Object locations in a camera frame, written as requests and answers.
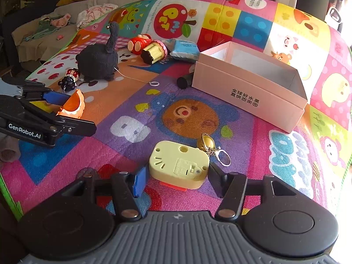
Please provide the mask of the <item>colourful cartoon play mat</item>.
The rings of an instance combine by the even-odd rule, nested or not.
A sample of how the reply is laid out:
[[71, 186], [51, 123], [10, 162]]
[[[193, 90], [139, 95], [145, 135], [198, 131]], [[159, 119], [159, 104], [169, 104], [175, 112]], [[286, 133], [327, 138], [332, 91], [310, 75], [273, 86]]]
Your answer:
[[[76, 32], [29, 79], [57, 90], [86, 46], [107, 42], [112, 21], [120, 27], [119, 71], [112, 81], [78, 82], [82, 117], [97, 131], [64, 135], [52, 149], [19, 142], [20, 158], [1, 169], [1, 193], [16, 216], [81, 175], [134, 171], [159, 141], [195, 146], [204, 133], [229, 153], [230, 172], [276, 175], [333, 214], [351, 202], [342, 189], [351, 157], [351, 50], [337, 30], [269, 0], [142, 0]], [[194, 65], [171, 57], [145, 64], [127, 49], [141, 33], [190, 40], [202, 51], [236, 42], [297, 69], [308, 97], [301, 120], [286, 133], [197, 89], [179, 89], [177, 78]]]

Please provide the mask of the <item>red hooded doll figure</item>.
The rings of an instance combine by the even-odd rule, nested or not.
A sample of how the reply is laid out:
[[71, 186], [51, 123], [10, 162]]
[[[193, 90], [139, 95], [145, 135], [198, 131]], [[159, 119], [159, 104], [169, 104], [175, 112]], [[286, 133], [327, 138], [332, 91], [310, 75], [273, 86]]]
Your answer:
[[127, 48], [130, 52], [135, 55], [140, 55], [142, 50], [146, 48], [146, 46], [152, 43], [152, 38], [148, 34], [139, 34], [136, 37], [129, 40], [127, 44]]

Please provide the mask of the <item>black cylinder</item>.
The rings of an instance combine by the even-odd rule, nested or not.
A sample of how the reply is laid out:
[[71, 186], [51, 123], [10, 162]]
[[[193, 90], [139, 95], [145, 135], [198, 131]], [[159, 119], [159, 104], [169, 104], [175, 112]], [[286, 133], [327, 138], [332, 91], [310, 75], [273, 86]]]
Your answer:
[[180, 76], [177, 79], [177, 87], [179, 87], [179, 89], [186, 89], [188, 87], [191, 87], [193, 82], [193, 76], [194, 73], [189, 73], [187, 75]]

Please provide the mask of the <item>white pink crumpled cloth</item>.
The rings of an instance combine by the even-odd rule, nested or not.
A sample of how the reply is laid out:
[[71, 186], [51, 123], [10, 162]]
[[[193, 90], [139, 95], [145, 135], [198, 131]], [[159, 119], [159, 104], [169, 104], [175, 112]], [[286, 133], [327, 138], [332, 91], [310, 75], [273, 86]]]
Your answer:
[[76, 28], [77, 30], [86, 28], [90, 23], [101, 18], [105, 14], [117, 9], [118, 6], [115, 4], [103, 4], [103, 5], [94, 5], [88, 9], [80, 12], [76, 19]]

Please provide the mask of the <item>pink plush on sofa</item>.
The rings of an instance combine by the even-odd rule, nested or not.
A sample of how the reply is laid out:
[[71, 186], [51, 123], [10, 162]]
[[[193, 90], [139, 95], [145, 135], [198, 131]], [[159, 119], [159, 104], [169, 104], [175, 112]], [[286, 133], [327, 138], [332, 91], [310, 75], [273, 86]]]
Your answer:
[[71, 15], [69, 13], [63, 15], [62, 17], [57, 17], [51, 20], [50, 24], [51, 26], [54, 26], [55, 28], [63, 28], [69, 24], [69, 20], [71, 18]]

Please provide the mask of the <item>pudding cup toy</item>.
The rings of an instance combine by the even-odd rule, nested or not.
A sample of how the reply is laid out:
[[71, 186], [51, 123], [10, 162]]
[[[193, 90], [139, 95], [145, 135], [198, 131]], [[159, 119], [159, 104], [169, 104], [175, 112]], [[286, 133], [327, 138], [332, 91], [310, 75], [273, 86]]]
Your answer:
[[146, 46], [141, 52], [142, 60], [149, 65], [163, 60], [168, 54], [168, 49], [163, 42], [154, 40], [151, 44]]

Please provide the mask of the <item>grey sofa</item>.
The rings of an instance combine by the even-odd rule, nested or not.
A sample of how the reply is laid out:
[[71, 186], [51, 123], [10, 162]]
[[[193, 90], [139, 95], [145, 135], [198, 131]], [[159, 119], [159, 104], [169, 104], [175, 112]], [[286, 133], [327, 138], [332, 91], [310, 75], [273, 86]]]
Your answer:
[[[114, 4], [123, 7], [139, 0], [84, 0], [57, 7], [48, 14], [27, 22], [14, 31], [11, 36], [16, 47], [15, 56], [20, 63], [47, 60], [64, 47], [77, 32], [77, 19], [81, 12], [93, 6]], [[54, 29], [48, 25], [51, 19], [70, 16], [64, 27]]]

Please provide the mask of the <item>orange pumpkin shell toy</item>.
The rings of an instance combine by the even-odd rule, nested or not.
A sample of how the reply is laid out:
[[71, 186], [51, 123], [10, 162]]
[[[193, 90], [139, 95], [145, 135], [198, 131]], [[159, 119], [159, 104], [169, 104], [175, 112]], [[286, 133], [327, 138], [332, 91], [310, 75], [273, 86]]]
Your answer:
[[71, 97], [59, 109], [57, 115], [79, 119], [85, 109], [85, 97], [80, 89], [77, 89]]

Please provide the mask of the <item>black plush toy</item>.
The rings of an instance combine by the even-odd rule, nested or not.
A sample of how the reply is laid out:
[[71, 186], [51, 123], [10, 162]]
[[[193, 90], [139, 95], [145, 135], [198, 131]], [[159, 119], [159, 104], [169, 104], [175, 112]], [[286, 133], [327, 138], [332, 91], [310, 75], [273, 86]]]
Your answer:
[[114, 79], [119, 58], [115, 50], [119, 36], [117, 22], [111, 22], [109, 30], [110, 37], [106, 44], [88, 45], [76, 56], [78, 70], [84, 76], [84, 81]]

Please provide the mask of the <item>yellow toast toy keychain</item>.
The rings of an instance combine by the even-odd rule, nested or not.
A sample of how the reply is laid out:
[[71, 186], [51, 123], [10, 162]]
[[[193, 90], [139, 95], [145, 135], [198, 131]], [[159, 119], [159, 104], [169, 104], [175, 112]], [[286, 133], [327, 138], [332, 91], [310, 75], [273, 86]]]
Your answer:
[[209, 157], [198, 148], [160, 141], [150, 155], [148, 167], [150, 175], [162, 183], [198, 189], [208, 175]]

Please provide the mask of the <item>small black figure keychain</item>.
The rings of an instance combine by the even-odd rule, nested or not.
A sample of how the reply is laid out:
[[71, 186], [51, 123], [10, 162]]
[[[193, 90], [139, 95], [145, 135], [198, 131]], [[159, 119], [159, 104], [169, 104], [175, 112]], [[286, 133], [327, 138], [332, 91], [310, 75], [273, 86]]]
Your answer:
[[63, 79], [58, 82], [59, 87], [61, 87], [63, 92], [73, 91], [77, 87], [76, 83], [80, 75], [78, 69], [68, 69]]

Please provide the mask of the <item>blue tissue pack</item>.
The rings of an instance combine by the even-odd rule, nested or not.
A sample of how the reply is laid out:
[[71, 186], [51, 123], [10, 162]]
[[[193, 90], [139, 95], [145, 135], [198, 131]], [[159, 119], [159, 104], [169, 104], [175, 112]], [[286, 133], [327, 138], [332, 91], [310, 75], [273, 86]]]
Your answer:
[[194, 42], [180, 39], [171, 40], [170, 56], [177, 60], [195, 63], [198, 61], [200, 51]]

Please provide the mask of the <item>pink cardboard box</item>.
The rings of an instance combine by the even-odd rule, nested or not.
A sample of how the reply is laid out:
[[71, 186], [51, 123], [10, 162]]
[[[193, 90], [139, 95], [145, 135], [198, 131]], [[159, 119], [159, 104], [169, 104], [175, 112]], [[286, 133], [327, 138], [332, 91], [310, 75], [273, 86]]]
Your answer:
[[290, 133], [305, 112], [298, 71], [235, 42], [202, 51], [192, 86]]

